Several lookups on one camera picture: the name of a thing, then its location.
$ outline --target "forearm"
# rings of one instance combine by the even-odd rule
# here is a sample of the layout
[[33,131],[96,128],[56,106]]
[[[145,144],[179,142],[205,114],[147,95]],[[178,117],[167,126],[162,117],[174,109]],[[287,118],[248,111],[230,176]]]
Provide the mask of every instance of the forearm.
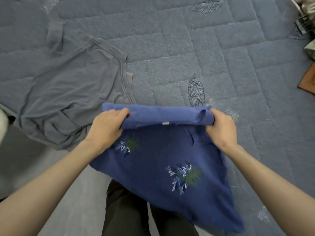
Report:
[[71,184],[97,154],[83,141],[39,177],[0,203],[0,235],[37,235]]
[[315,199],[250,156],[240,146],[225,150],[288,236],[315,235]]

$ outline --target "person's left hand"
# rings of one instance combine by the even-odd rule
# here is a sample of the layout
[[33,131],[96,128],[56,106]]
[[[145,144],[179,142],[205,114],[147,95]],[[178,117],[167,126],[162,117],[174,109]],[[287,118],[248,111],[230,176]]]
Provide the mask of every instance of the person's left hand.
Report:
[[121,111],[112,109],[99,114],[84,142],[101,154],[121,136],[122,130],[119,128],[129,113],[129,109],[124,108]]

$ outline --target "blue shirt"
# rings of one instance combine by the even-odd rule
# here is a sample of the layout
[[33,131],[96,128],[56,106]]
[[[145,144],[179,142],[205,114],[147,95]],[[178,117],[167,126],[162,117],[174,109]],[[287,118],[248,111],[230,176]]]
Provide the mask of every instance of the blue shirt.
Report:
[[90,165],[156,207],[241,233],[224,155],[204,127],[214,123],[211,107],[103,104],[103,111],[124,107],[121,137]]

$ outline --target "person's left arm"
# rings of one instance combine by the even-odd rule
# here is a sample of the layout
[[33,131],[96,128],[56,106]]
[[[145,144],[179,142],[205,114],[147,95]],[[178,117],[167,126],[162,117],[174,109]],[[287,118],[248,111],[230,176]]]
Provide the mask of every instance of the person's left arm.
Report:
[[0,235],[37,235],[83,169],[120,137],[128,114],[125,108],[98,115],[86,139],[72,152],[1,202]]

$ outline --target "black pants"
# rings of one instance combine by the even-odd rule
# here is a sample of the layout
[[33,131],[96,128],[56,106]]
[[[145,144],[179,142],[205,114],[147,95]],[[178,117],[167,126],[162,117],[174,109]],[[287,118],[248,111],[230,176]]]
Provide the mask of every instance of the black pants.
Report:
[[[160,236],[199,236],[185,218],[150,205]],[[109,184],[102,236],[150,236],[147,202],[118,182]]]

